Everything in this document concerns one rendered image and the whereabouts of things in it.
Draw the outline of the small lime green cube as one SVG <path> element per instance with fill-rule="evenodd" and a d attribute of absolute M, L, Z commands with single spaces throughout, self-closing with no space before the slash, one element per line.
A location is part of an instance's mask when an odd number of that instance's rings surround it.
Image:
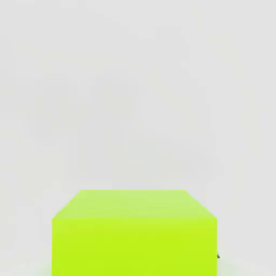
<path fill-rule="evenodd" d="M 82 190 L 52 220 L 52 276 L 218 276 L 217 254 L 184 190 Z"/>

